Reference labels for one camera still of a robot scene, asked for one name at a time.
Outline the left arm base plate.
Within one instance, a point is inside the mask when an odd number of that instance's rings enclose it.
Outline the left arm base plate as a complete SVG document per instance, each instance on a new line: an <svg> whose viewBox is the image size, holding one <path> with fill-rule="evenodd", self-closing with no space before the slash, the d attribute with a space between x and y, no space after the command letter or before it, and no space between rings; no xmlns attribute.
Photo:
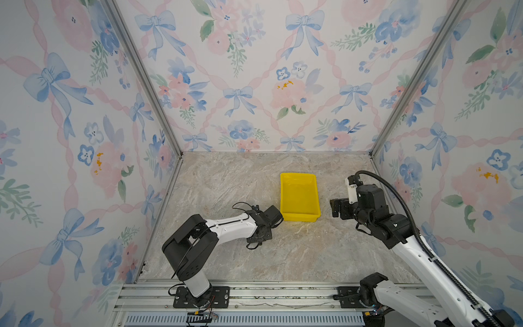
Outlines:
<svg viewBox="0 0 523 327"><path fill-rule="evenodd" d="M194 297L186 287L178 287L174 294L175 309L227 309L230 302L230 287L211 286L199 297Z"/></svg>

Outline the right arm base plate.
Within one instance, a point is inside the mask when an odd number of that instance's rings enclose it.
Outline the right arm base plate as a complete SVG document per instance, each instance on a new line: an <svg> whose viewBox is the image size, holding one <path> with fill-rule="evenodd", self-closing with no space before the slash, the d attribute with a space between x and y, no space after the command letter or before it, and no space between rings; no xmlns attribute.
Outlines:
<svg viewBox="0 0 523 327"><path fill-rule="evenodd" d="M366 295L366 291L362 291L360 286L340 286L337 287L336 294L332 298L339 302L342 309L391 310L391 308L378 303L375 299L365 298Z"/></svg>

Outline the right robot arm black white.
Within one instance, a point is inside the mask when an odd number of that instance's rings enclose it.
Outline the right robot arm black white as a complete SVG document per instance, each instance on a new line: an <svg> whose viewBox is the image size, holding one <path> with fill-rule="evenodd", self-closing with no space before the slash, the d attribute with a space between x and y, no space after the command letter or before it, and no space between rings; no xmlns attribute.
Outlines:
<svg viewBox="0 0 523 327"><path fill-rule="evenodd" d="M393 214L383 189L347 180L347 198L330 200L333 217L356 221L358 231L381 241L415 272L441 305L418 300L381 273L360 280L358 300L375 311L392 309L420 326L515 326L505 309L479 299L429 247L406 202L394 190L404 212Z"/></svg>

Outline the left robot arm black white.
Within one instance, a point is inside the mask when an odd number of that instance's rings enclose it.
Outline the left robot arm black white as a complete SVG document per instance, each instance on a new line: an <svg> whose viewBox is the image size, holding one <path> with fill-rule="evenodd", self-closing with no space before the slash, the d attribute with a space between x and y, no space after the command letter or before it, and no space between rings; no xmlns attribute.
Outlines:
<svg viewBox="0 0 523 327"><path fill-rule="evenodd" d="M162 245L174 276L193 298L200 300L211 293L211 283L202 270L217 246L243 239L247 249L257 249L272 240L272 230L283 222L283 215L275 206L265 211L257 205L239 210L240 215L218 220L192 215Z"/></svg>

